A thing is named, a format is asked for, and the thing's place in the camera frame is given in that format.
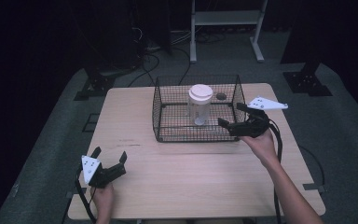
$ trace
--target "wire basket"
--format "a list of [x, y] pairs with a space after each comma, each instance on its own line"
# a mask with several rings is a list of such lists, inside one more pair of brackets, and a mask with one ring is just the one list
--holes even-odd
[[[196, 125], [188, 112], [188, 90], [196, 84], [213, 90], [210, 117], [203, 125]], [[245, 103], [238, 75], [158, 77], [152, 114], [156, 139], [162, 143], [238, 141], [217, 123], [218, 118], [243, 122], [245, 114], [236, 109], [237, 103]]]

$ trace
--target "table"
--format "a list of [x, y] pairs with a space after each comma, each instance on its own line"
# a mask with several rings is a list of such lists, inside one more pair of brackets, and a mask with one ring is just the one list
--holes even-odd
[[250, 37], [255, 57], [259, 63], [264, 62], [263, 54], [258, 47], [258, 37], [263, 24], [268, 0], [263, 0], [260, 10], [237, 10], [237, 11], [196, 11], [196, 0], [192, 1], [191, 9], [191, 40], [190, 61], [197, 61], [196, 51], [196, 26], [197, 25], [240, 25], [255, 24], [255, 35]]
[[[269, 84], [242, 84], [242, 89], [246, 102], [257, 95], [277, 101]], [[89, 145], [88, 155], [96, 147], [102, 149], [98, 159], [103, 167], [117, 164], [124, 150], [128, 155], [127, 173], [114, 181], [112, 218], [275, 216], [269, 174], [242, 141], [157, 142], [152, 130], [153, 94], [152, 87], [110, 90]], [[282, 133], [282, 166], [322, 215], [325, 207], [318, 191], [303, 188], [313, 180], [283, 112], [267, 113]], [[90, 189], [86, 195], [90, 199]], [[89, 219], [78, 195], [73, 197], [68, 216]]]

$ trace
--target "person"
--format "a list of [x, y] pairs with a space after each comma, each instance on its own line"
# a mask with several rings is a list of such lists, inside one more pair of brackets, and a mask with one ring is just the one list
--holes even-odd
[[260, 136], [240, 136], [266, 167], [274, 183], [275, 191], [287, 223], [323, 223], [319, 215], [304, 199], [289, 175], [284, 171], [275, 152], [271, 130], [268, 129]]
[[[251, 148], [266, 167], [274, 183], [287, 223], [323, 223], [281, 166], [275, 152], [271, 130], [268, 129], [256, 138], [250, 136], [239, 136], [239, 138]], [[109, 183], [104, 189], [96, 189], [95, 191], [93, 201], [98, 210], [97, 223], [99, 224], [109, 223], [113, 211], [113, 190], [112, 183]]]

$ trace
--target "white metal frame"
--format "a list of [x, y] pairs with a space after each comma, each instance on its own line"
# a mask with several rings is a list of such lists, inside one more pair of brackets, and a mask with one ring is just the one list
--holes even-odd
[[258, 47], [258, 37], [261, 25], [264, 20], [268, 0], [263, 1], [260, 10], [241, 10], [241, 11], [202, 11], [196, 12], [196, 0], [193, 0], [191, 7], [191, 41], [190, 41], [190, 61], [197, 61], [196, 52], [196, 26], [198, 25], [233, 25], [233, 24], [255, 24], [255, 35], [250, 37], [255, 57], [259, 63], [264, 62], [263, 54]]

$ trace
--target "white lid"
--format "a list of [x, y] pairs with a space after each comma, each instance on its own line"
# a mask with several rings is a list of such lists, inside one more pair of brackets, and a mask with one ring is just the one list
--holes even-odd
[[206, 105], [211, 102], [213, 91], [207, 85], [197, 84], [190, 88], [188, 95], [194, 104]]

